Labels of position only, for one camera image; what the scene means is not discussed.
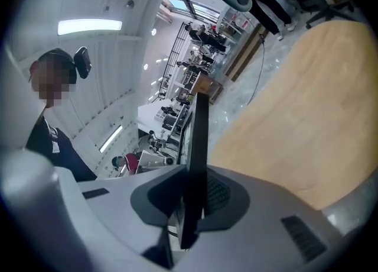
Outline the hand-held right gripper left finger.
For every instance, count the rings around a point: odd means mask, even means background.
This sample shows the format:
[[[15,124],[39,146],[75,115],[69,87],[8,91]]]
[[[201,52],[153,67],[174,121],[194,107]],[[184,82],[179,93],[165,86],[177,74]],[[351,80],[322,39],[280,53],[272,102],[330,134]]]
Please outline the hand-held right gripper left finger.
[[[168,221],[181,198],[182,165],[117,179],[83,182],[93,222],[93,271],[186,271],[187,253],[171,246]]]

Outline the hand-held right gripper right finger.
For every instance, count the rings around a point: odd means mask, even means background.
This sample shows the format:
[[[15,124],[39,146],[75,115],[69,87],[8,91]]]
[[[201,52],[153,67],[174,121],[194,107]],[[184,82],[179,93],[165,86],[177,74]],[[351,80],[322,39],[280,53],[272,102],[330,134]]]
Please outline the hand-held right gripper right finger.
[[[244,188],[249,207],[230,229],[200,234],[189,271],[323,271],[337,258],[343,238],[322,212],[273,183],[210,169]]]

